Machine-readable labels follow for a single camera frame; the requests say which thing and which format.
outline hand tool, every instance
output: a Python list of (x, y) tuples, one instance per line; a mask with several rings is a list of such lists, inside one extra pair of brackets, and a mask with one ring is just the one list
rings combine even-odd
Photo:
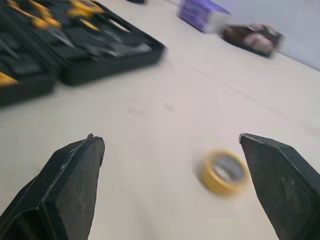
[(92, 46), (92, 45), (88, 45), (88, 44), (82, 45), (82, 47), (86, 51), (88, 51), (91, 54), (92, 58), (96, 61), (99, 61), (99, 60), (106, 61), (107, 60), (105, 58), (106, 54), (112, 55), (114, 57), (119, 57), (116, 52), (109, 50), (107, 48), (104, 48), (104, 47)]
[(128, 46), (121, 42), (117, 41), (109, 41), (108, 39), (104, 39), (103, 37), (96, 37), (97, 40), (104, 42), (108, 48), (110, 48), (117, 57), (132, 55), (136, 53), (145, 53), (152, 50), (152, 48), (142, 42), (138, 46)]
[(100, 32), (100, 29), (90, 23), (88, 20), (91, 19), (94, 15), (104, 13), (105, 11), (93, 3), (90, 0), (69, 0), (73, 9), (71, 9), (67, 14), (69, 17), (78, 21), (87, 29)]
[(13, 9), (19, 11), (20, 13), (32, 19), (32, 25), (34, 27), (43, 31), (47, 31), (48, 33), (50, 33), (51, 35), (59, 39), (64, 44), (74, 48), (75, 46), (71, 43), (68, 37), (62, 32), (61, 23), (53, 19), (53, 16), (50, 13), (49, 9), (33, 0), (29, 0), (29, 2), (40, 12), (42, 18), (34, 16), (22, 10), (14, 0), (8, 0), (10, 7), (12, 7)]
[(93, 16), (98, 16), (103, 19), (105, 19), (101, 14), (105, 13), (105, 10), (102, 9), (97, 4), (93, 3), (90, 0), (69, 0), (71, 2), (71, 5), (73, 6), (73, 9), (71, 9), (67, 14), (74, 19), (76, 22), (81, 24), (82, 27), (87, 29), (89, 32), (92, 32), (94, 34), (101, 34), (107, 39), (110, 39), (110, 37), (114, 40), (116, 40), (119, 43), (123, 43), (124, 45), (138, 45), (140, 44), (143, 39), (141, 34), (133, 34), (132, 32), (127, 32), (124, 30), (119, 29), (119, 27), (116, 27), (114, 24), (113, 26), (115, 28), (118, 28), (119, 31), (123, 34), (126, 34), (124, 37), (121, 37), (120, 34), (117, 34), (115, 32), (115, 29), (105, 24), (102, 28), (98, 28), (89, 20)]
[(18, 54), (16, 54), (6, 43), (0, 38), (0, 45), (3, 47), (4, 50), (6, 50), (12, 57), (15, 59), (20, 59)]
[(0, 87), (9, 86), (17, 83), (17, 80), (13, 79), (12, 77), (6, 75), (3, 72), (0, 72)]

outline tape roll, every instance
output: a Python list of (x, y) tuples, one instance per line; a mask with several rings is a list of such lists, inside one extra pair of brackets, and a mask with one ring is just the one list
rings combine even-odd
[(203, 184), (209, 191), (219, 195), (232, 195), (241, 191), (248, 176), (247, 166), (237, 156), (225, 150), (211, 152), (201, 171)]

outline table surface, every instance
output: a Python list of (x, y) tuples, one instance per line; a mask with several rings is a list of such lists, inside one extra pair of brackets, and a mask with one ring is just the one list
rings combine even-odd
[(250, 183), (208, 193), (195, 168), (209, 149), (244, 159), (240, 133), (292, 145), (320, 171), (319, 72), (198, 32), (162, 0), (112, 11), (164, 43), (163, 60), (0, 110), (0, 213), (52, 153), (89, 133), (106, 143), (90, 240), (276, 240)]

